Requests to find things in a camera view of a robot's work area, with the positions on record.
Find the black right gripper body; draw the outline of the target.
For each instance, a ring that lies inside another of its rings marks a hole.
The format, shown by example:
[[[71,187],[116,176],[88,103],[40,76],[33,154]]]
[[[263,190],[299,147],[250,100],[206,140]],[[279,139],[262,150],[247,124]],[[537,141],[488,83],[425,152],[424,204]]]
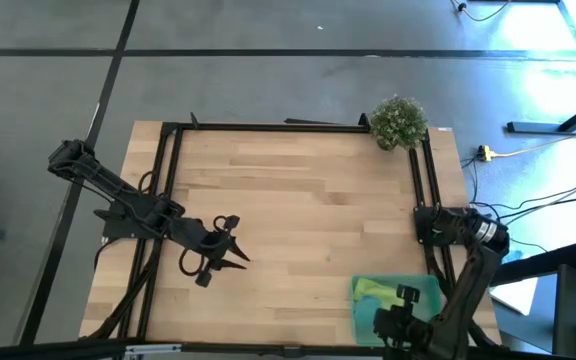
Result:
[[[386,346],[400,349],[409,344],[413,350],[427,350],[434,334],[432,327],[440,313],[435,312],[426,320],[414,315],[414,307],[421,298],[421,291],[417,288],[399,285],[396,295],[403,304],[378,308],[373,320],[374,333]]]

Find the black aluminium table frame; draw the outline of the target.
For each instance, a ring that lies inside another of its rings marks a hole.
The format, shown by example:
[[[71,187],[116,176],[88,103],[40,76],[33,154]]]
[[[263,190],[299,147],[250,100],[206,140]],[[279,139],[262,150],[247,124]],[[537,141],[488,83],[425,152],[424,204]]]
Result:
[[[352,331],[356,275],[424,275],[414,218],[427,205],[461,208],[468,194],[453,132],[429,130],[413,151],[380,150],[363,124],[164,123],[133,125],[121,176],[141,177],[189,216],[236,215],[239,269],[197,286],[171,241],[128,235],[101,254],[80,331],[97,330],[129,275],[156,258],[124,336],[185,352],[376,355]]]

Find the black desk leg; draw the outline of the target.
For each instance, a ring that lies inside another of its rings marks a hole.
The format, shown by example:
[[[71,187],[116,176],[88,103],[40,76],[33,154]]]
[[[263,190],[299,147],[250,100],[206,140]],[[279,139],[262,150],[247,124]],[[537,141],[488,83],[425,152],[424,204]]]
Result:
[[[576,134],[576,114],[563,123],[509,122],[506,125],[509,133],[566,135]]]

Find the potted green artificial plant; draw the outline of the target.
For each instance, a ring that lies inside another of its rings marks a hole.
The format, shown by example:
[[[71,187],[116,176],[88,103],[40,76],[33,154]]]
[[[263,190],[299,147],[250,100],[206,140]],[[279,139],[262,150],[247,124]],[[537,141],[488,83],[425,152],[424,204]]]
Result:
[[[426,114],[412,98],[395,95],[378,104],[368,115],[370,134],[377,146],[392,152],[396,148],[417,148],[428,128]]]

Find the teal microfiber towel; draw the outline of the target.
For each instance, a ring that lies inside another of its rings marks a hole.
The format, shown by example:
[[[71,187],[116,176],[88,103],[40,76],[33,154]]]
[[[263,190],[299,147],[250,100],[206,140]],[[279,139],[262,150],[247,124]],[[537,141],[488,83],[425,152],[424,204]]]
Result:
[[[362,347],[382,346],[382,340],[374,332],[374,318],[378,309],[389,310],[399,301],[382,299],[373,295],[356,297],[352,305],[352,324],[355,343]]]

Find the white paper sheet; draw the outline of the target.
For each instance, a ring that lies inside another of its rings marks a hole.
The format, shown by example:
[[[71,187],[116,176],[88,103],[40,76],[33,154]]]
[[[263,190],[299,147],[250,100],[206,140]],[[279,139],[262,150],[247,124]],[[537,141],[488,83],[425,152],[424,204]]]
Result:
[[[534,300],[538,279],[536,277],[514,283],[498,285],[490,290],[491,297],[519,314],[528,316]]]

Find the lime green microfiber towel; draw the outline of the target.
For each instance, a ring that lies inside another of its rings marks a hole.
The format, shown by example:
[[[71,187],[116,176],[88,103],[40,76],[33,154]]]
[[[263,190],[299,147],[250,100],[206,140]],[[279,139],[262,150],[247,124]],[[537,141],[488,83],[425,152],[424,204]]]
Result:
[[[359,278],[353,288],[355,302],[371,301],[380,308],[389,309],[391,306],[403,306],[404,300],[397,295],[396,289],[382,285],[368,278]]]

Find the black overhead gantry bar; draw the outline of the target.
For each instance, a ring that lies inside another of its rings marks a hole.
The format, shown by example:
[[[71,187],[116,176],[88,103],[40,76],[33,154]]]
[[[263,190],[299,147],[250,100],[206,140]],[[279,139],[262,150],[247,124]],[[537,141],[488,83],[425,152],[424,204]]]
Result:
[[[0,360],[102,360],[120,356],[168,353],[216,353],[275,355],[287,359],[305,356],[362,356],[383,360],[576,360],[552,354],[512,351],[504,347],[470,347],[454,356],[437,355],[413,348],[256,345],[211,343],[148,343],[136,338],[77,340],[0,347]]]

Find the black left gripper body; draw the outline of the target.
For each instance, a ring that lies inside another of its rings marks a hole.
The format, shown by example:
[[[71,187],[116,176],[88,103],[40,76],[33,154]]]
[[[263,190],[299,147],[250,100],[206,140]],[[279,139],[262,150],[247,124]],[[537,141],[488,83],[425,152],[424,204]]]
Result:
[[[236,215],[217,216],[213,220],[213,231],[208,231],[200,219],[180,219],[180,244],[184,247],[180,256],[180,270],[189,277],[195,276],[195,283],[200,287],[207,287],[212,279],[211,271],[216,269],[219,259],[226,259],[229,245],[236,237],[231,234],[239,224],[240,218]],[[200,264],[195,271],[187,271],[183,260],[189,252],[200,255]]]

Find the green mesh basket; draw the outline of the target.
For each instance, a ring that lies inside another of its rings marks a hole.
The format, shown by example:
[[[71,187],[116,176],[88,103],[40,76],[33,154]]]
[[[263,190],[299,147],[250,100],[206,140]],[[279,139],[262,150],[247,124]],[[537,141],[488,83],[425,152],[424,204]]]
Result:
[[[441,290],[438,279],[432,275],[354,275],[349,285],[349,298],[351,302],[351,330],[353,335],[352,305],[353,288],[359,278],[368,278],[382,285],[397,288],[399,285],[407,285],[421,291],[419,304],[414,307],[414,315],[426,320],[435,312],[442,309]]]

